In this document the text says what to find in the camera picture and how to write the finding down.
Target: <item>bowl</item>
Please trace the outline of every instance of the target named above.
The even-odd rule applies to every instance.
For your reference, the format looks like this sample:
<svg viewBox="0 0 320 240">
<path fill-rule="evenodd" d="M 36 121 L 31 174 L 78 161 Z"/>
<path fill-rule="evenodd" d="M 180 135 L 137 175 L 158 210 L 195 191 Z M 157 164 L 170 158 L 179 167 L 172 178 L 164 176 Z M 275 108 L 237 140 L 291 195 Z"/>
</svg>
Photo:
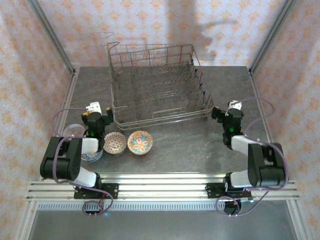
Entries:
<svg viewBox="0 0 320 240">
<path fill-rule="evenodd" d="M 81 160 L 89 163 L 95 162 L 101 158 L 103 152 L 103 150 L 99 152 L 86 152 L 81 155 Z"/>
<path fill-rule="evenodd" d="M 74 123 L 74 124 L 67 126 L 63 130 L 62 136 L 66 137 L 66 136 L 74 135 L 75 138 L 82 137 L 84 135 L 85 131 L 86 131 L 86 129 L 84 128 L 84 126 L 77 124 L 77 123 Z"/>
<path fill-rule="evenodd" d="M 135 131 L 127 141 L 128 148 L 137 155 L 143 155 L 150 151 L 153 141 L 151 135 L 146 131 Z"/>
<path fill-rule="evenodd" d="M 103 149 L 112 155 L 122 154 L 127 146 L 125 135 L 120 132 L 110 132 L 104 137 Z"/>
</svg>

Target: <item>floral bowl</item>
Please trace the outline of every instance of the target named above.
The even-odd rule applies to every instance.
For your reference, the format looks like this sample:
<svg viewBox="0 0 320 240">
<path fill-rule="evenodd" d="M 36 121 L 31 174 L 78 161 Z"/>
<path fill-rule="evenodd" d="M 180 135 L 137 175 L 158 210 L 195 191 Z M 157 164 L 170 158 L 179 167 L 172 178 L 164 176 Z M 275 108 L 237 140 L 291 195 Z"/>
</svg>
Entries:
<svg viewBox="0 0 320 240">
<path fill-rule="evenodd" d="M 128 148 L 137 155 L 143 155 L 150 151 L 152 147 L 152 137 L 146 131 L 135 131 L 128 138 Z"/>
</svg>

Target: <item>dish rack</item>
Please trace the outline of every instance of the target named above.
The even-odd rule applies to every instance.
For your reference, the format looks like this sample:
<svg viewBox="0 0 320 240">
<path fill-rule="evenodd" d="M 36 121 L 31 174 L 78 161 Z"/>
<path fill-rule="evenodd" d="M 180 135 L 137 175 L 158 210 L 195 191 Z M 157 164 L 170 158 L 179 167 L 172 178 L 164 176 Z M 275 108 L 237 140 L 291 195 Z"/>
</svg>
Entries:
<svg viewBox="0 0 320 240">
<path fill-rule="evenodd" d="M 214 107 L 194 47 L 107 44 L 114 121 L 122 131 L 208 117 Z"/>
</svg>

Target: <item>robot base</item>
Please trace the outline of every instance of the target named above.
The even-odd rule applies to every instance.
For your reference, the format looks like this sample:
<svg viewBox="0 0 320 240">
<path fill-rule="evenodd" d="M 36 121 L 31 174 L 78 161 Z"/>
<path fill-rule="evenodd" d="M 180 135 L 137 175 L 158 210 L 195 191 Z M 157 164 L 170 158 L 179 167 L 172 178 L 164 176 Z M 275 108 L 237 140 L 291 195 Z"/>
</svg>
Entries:
<svg viewBox="0 0 320 240">
<path fill-rule="evenodd" d="M 101 199 L 103 196 L 102 192 L 87 190 L 84 188 L 75 188 L 76 191 L 74 192 L 74 199 Z M 111 194 L 113 199 L 118 198 L 118 192 L 119 192 L 119 184 L 118 183 L 102 183 L 101 187 L 99 187 L 100 190 L 104 190 Z M 108 195 L 104 196 L 104 199 L 110 199 Z"/>
<path fill-rule="evenodd" d="M 252 195 L 250 191 L 245 190 L 243 187 L 233 187 L 231 185 L 231 172 L 227 173 L 221 183 L 209 182 L 205 186 L 207 191 L 208 199 L 217 199 L 222 196 L 228 196 L 231 198 L 242 199 L 248 198 L 252 200 Z"/>
</svg>

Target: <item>decorated bowl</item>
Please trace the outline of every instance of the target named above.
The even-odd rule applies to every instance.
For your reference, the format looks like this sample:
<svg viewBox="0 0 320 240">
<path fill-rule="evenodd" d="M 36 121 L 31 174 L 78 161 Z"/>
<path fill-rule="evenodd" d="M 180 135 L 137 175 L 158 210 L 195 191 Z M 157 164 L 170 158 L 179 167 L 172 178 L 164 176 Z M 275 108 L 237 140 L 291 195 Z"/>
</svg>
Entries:
<svg viewBox="0 0 320 240">
<path fill-rule="evenodd" d="M 81 160 L 92 163 L 99 160 L 102 156 L 102 153 L 103 150 L 99 152 L 86 152 L 81 155 Z"/>
<path fill-rule="evenodd" d="M 104 137 L 103 149 L 108 154 L 119 155 L 124 152 L 127 146 L 125 135 L 120 132 L 110 132 Z"/>
<path fill-rule="evenodd" d="M 146 131 L 135 131 L 127 141 L 128 148 L 137 155 L 143 155 L 150 151 L 153 141 L 151 135 Z"/>
</svg>

